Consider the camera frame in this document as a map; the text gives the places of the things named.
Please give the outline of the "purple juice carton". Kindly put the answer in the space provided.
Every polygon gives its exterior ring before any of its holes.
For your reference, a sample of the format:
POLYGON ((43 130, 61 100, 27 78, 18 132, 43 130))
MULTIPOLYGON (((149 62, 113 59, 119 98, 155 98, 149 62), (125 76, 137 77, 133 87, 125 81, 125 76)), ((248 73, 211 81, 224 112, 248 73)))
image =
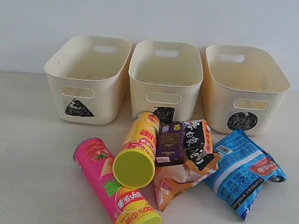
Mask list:
POLYGON ((158 167, 184 163, 185 125, 182 122, 161 124, 158 134, 155 163, 158 167))

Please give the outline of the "yellow chips can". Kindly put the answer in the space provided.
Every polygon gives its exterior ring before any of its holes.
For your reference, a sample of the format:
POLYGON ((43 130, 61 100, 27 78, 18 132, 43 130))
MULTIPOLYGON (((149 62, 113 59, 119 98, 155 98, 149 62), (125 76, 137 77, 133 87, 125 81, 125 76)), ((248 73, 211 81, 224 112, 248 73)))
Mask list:
POLYGON ((143 188, 155 175, 160 120, 150 112, 135 117, 112 168, 117 181, 131 189, 143 188))

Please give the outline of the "orange black noodle bag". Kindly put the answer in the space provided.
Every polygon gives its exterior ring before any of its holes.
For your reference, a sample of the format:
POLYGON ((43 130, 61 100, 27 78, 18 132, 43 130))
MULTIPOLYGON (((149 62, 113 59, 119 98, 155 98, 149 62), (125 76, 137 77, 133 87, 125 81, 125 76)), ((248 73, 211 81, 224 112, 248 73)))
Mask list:
POLYGON ((184 163, 156 166, 153 179, 157 208, 164 211, 170 201, 218 170, 220 156, 213 150, 206 120, 180 121, 185 125, 184 163))

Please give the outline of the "pink chips can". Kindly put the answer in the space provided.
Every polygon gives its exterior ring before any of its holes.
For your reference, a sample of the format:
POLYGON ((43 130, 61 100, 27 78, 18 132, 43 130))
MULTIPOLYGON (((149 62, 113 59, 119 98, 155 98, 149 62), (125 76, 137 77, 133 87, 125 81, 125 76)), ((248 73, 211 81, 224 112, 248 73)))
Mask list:
POLYGON ((114 224, 161 224, 162 218, 139 189, 120 184, 112 170, 114 156, 99 138, 83 141, 73 155, 114 224))

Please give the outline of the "blue snack bag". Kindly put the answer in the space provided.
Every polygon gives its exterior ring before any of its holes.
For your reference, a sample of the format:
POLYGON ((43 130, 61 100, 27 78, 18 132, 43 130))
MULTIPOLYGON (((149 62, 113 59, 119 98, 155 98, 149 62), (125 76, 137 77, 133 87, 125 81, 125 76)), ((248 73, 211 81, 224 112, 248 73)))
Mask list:
POLYGON ((246 219, 263 183, 281 183, 286 173, 263 148, 242 129, 216 143, 218 170, 206 178, 207 185, 243 219, 246 219))

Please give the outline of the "cream bin square mark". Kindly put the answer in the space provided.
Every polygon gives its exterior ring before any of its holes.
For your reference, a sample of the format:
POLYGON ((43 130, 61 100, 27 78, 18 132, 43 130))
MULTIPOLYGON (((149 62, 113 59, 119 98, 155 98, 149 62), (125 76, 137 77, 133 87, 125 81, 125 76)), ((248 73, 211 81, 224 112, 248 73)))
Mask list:
POLYGON ((180 42, 139 42, 128 73, 133 117, 151 112, 166 123, 192 118, 204 76, 198 48, 180 42))

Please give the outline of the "cream bin triangle mark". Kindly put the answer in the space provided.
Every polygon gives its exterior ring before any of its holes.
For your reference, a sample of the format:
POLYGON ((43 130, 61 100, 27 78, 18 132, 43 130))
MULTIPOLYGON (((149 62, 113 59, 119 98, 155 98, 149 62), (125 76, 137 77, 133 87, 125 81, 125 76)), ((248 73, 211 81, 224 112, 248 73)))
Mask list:
POLYGON ((44 65, 59 117, 111 123, 129 87, 131 51, 130 42, 114 37, 81 35, 66 42, 44 65))

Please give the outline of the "cream bin circle mark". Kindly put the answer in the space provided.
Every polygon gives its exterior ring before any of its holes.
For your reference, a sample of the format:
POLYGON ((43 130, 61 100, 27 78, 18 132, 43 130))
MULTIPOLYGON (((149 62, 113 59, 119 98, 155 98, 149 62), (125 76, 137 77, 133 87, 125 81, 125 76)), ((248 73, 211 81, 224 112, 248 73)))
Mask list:
POLYGON ((211 128, 266 133, 291 86, 272 56, 256 47, 211 45, 202 62, 201 95, 211 128))

